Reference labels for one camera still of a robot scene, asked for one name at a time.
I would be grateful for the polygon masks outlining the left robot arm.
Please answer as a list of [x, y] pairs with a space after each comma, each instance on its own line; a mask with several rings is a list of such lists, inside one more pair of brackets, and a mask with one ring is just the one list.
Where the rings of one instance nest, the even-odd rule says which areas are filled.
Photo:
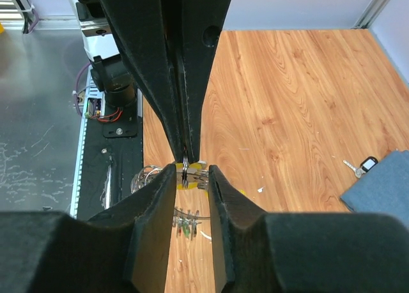
[[139, 88], [177, 162], [200, 158], [201, 114], [231, 0], [79, 0], [109, 25], [118, 53], [93, 58], [93, 79]]

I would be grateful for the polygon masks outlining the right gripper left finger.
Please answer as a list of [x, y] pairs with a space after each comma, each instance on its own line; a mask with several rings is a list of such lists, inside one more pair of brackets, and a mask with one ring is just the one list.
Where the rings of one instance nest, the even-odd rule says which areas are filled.
[[1, 213], [2, 292], [163, 292], [176, 167], [88, 221]]

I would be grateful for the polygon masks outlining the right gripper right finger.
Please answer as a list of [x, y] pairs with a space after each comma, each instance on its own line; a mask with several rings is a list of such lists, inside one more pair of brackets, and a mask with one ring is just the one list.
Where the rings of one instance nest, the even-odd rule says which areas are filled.
[[208, 171], [217, 292], [407, 292], [408, 229], [374, 213], [272, 213]]

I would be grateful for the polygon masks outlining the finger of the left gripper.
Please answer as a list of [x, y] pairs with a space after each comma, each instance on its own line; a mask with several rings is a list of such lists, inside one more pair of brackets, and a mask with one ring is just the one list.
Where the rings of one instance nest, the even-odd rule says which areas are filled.
[[162, 116], [176, 162], [199, 160], [206, 89], [231, 0], [161, 0], [170, 101]]
[[183, 160], [181, 110], [161, 0], [99, 0], [124, 64], [160, 119], [174, 159]]

